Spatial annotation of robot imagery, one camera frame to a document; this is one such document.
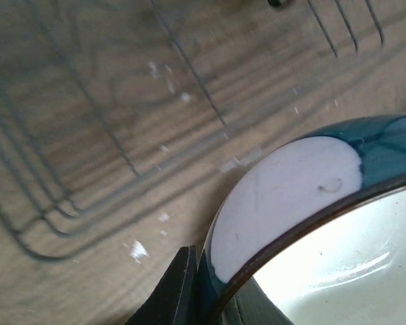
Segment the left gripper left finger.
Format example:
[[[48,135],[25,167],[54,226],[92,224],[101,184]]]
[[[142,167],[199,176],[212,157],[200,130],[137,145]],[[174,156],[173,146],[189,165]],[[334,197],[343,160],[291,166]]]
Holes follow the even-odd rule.
[[[146,302],[126,325],[192,325],[196,323],[197,251],[181,247]]]

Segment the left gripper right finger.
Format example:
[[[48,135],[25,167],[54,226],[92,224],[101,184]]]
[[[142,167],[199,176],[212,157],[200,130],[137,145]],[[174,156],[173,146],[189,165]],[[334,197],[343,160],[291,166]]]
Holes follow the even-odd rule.
[[[221,313],[225,325],[291,325],[251,277],[225,306]]]

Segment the white ceramic bowl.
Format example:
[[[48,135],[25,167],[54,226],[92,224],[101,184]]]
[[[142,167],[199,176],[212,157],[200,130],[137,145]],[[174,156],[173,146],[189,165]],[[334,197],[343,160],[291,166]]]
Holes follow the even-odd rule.
[[[202,251],[199,323],[251,277],[291,324],[406,324],[406,115],[322,127],[238,181]]]

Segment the dark wire dish rack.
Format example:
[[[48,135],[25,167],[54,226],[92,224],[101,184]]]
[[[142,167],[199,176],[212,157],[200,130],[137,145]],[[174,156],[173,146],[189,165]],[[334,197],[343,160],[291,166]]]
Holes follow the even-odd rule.
[[[0,1],[0,223],[71,259],[405,48],[406,1]]]

